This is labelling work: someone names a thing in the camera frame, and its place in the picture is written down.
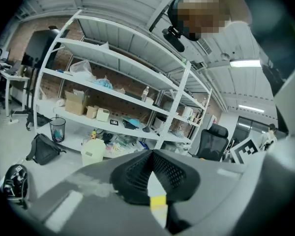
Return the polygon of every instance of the white metal shelving unit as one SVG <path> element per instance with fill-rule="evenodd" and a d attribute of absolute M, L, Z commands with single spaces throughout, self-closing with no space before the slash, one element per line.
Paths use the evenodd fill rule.
<path fill-rule="evenodd" d="M 126 26 L 120 25 L 115 22 L 111 22 L 108 20 L 103 20 L 99 18 L 94 18 L 90 16 L 83 16 L 81 15 L 83 11 L 79 10 L 75 15 L 72 16 L 72 18 L 64 25 L 64 27 L 59 31 L 57 37 L 54 39 L 53 43 L 51 44 L 45 59 L 42 63 L 42 67 L 40 69 L 38 79 L 37 79 L 37 84 L 35 88 L 35 94 L 34 94 L 34 105 L 33 105 L 33 112 L 34 112 L 34 128 L 36 133 L 44 133 L 46 135 L 50 135 L 50 130 L 49 130 L 49 124 L 37 128 L 37 106 L 43 106 L 48 109 L 52 109 L 53 113 L 61 116 L 65 119 L 72 120 L 73 122 L 77 122 L 78 124 L 86 125 L 88 127 L 94 127 L 94 128 L 99 128 L 99 129 L 104 129 L 110 132 L 115 132 L 115 133 L 120 133 L 120 134 L 127 134 L 139 138 L 146 138 L 146 139 L 152 139 L 156 140 L 156 146 L 155 148 L 161 148 L 162 144 L 164 141 L 172 141 L 172 142 L 178 142 L 178 143 L 185 143 L 185 144 L 190 144 L 193 142 L 194 137 L 196 137 L 197 132 L 199 131 L 199 127 L 202 124 L 202 119 L 200 120 L 199 124 L 196 124 L 194 122 L 190 122 L 186 119 L 184 119 L 181 116 L 178 116 L 176 114 L 177 107 L 179 104 L 183 104 L 185 106 L 190 106 L 190 107 L 196 107 L 202 109 L 203 112 L 203 117 L 205 115 L 205 112 L 207 110 L 208 102 L 211 96 L 212 90 L 207 89 L 204 84 L 201 82 L 201 80 L 192 72 L 190 71 L 191 68 L 191 63 L 187 62 L 184 64 L 181 60 L 179 60 L 175 55 L 173 55 L 171 52 L 169 52 L 166 48 L 163 46 L 159 45 L 157 42 L 154 40 L 150 39 L 148 36 L 145 36 L 141 34 L 140 32 L 128 28 Z M 112 32 L 117 32 L 118 34 L 122 32 L 121 35 L 117 35 L 117 40 L 120 37 L 125 37 L 126 35 L 129 36 L 129 44 L 123 48 L 125 51 L 129 51 L 130 53 L 136 54 L 137 49 L 140 49 L 140 54 L 145 58 L 145 60 L 148 60 L 148 54 L 146 52 L 149 52 L 150 50 L 153 50 L 153 52 L 158 53 L 158 58 L 155 58 L 155 56 L 150 56 L 151 63 L 154 65 L 157 65 L 158 68 L 157 70 L 159 73 L 153 71 L 152 69 L 146 67 L 140 62 L 137 62 L 127 56 L 124 56 L 120 53 L 114 52 L 109 49 L 105 49 L 103 47 L 91 44 L 91 43 L 86 43 L 83 41 L 78 41 L 78 40 L 72 40 L 72 39 L 66 39 L 66 38 L 61 38 L 63 32 L 68 28 L 68 26 L 74 21 L 74 20 L 79 20 L 80 25 L 82 25 L 81 21 L 83 24 L 85 24 L 87 21 L 90 21 L 91 24 L 89 24 L 89 30 L 91 32 L 98 32 L 98 34 L 103 31 L 103 29 L 106 30 L 106 38 L 109 40 L 109 31 Z M 157 91 L 170 91 L 173 94 L 173 103 L 170 111 L 165 111 L 161 109 L 160 107 L 150 105 L 146 102 L 140 101 L 138 99 L 135 99 L 133 97 L 127 96 L 125 94 L 119 93 L 117 91 L 114 91 L 112 89 L 108 89 L 105 87 L 98 86 L 94 83 L 91 83 L 89 81 L 83 80 L 81 78 L 77 78 L 74 76 L 70 76 L 61 72 L 53 71 L 50 69 L 45 68 L 46 63 L 49 59 L 49 56 L 52 52 L 58 50 L 54 49 L 55 45 L 57 43 L 61 43 L 63 46 L 60 48 L 65 48 L 68 51 L 71 52 L 73 57 L 79 58 L 79 59 L 84 59 L 84 60 L 89 60 L 90 62 L 102 65 L 106 68 L 109 68 L 111 70 L 114 70 L 118 73 L 121 73 L 123 75 L 126 75 L 134 80 L 137 80 L 145 85 L 150 86 L 151 88 L 156 89 Z M 171 73 L 172 71 L 177 71 L 179 70 L 179 76 L 175 79 L 169 79 L 166 77 L 168 73 Z M 97 121 L 96 119 L 89 119 L 85 116 L 78 116 L 72 113 L 69 113 L 65 111 L 64 107 L 55 107 L 51 101 L 49 100 L 39 100 L 39 88 L 40 88 L 40 83 L 43 74 L 50 74 L 59 78 L 62 78 L 63 80 L 69 80 L 81 85 L 84 85 L 86 87 L 101 91 L 103 93 L 107 93 L 110 95 L 113 95 L 115 97 L 118 97 L 120 99 L 127 100 L 129 102 L 132 102 L 134 104 L 140 105 L 142 107 L 151 109 L 153 111 L 156 111 L 158 113 L 164 114 L 167 116 L 167 120 L 165 122 L 164 128 L 158 133 L 155 134 L 153 132 L 146 133 L 142 131 L 142 128 L 145 127 L 144 124 L 142 124 L 142 127 L 138 130 L 131 130 L 124 128 L 122 125 L 122 120 L 121 118 L 115 117 L 115 116 L 110 116 L 112 119 L 117 119 L 119 122 L 119 126 L 114 126 L 110 124 L 110 120 L 108 122 L 102 122 L 102 121 Z M 185 92 L 185 89 L 188 89 L 187 85 L 193 86 L 194 84 L 197 83 L 198 87 L 201 87 L 202 90 L 208 93 L 208 101 L 206 103 L 206 106 L 203 106 L 200 102 L 198 102 L 196 99 L 194 99 L 191 95 L 189 95 L 187 92 Z M 194 135 L 192 139 L 188 139 L 186 137 L 177 137 L 171 132 L 169 132 L 169 128 L 171 126 L 171 123 L 173 119 L 178 119 L 180 121 L 187 122 L 191 125 L 194 125 L 196 127 L 196 130 L 194 132 Z M 80 150 L 81 145 L 79 144 L 74 144 L 75 141 L 74 135 L 72 133 L 68 133 L 66 130 L 66 137 L 70 138 L 70 141 L 62 142 L 61 144 L 75 149 L 75 150 Z"/>

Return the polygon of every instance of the floor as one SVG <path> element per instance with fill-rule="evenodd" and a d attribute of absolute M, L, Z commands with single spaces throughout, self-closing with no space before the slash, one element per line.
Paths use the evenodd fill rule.
<path fill-rule="evenodd" d="M 21 106 L 16 103 L 10 104 L 10 109 L 21 110 Z M 14 116 L 18 123 L 4 125 L 7 123 L 5 111 L 0 105 L 0 180 L 5 175 L 8 168 L 22 160 L 23 165 L 29 171 L 30 201 L 34 202 L 43 193 L 55 186 L 65 177 L 82 167 L 81 154 L 77 151 L 66 148 L 66 154 L 46 165 L 38 165 L 34 161 L 26 161 L 29 154 L 31 142 L 35 136 L 34 128 L 26 130 L 26 116 Z"/>

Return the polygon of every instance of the fluorescent light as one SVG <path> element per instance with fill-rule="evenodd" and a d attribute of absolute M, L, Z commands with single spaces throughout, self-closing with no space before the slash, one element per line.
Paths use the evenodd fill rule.
<path fill-rule="evenodd" d="M 230 64 L 231 67 L 261 67 L 259 59 L 233 60 Z"/>
<path fill-rule="evenodd" d="M 265 111 L 262 110 L 262 109 L 258 109 L 258 108 L 252 108 L 252 107 L 247 107 L 247 106 L 243 106 L 243 105 L 238 105 L 238 107 L 240 108 L 246 108 L 246 109 L 250 109 L 250 110 L 253 110 L 253 111 L 257 111 L 257 112 L 260 112 L 260 113 L 264 113 Z"/>
<path fill-rule="evenodd" d="M 239 126 L 243 126 L 243 127 L 246 127 L 246 128 L 250 128 L 250 126 L 246 125 L 246 124 L 242 124 L 242 123 L 238 123 Z"/>

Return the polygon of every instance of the black bag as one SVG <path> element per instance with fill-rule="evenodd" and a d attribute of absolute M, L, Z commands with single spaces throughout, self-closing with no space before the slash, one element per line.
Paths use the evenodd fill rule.
<path fill-rule="evenodd" d="M 33 159 L 35 163 L 45 165 L 58 156 L 60 152 L 66 153 L 44 134 L 37 134 L 31 142 L 31 150 L 26 160 Z"/>

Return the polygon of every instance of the desk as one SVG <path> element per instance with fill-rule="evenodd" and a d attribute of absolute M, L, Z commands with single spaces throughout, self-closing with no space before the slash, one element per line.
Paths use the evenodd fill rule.
<path fill-rule="evenodd" d="M 23 89 L 23 99 L 22 99 L 22 110 L 25 109 L 25 100 L 26 100 L 26 87 L 28 85 L 28 77 L 21 77 L 19 75 L 10 75 L 5 71 L 0 70 L 0 74 L 6 79 L 5 85 L 5 114 L 9 116 L 9 87 L 10 81 L 24 81 L 24 89 Z"/>

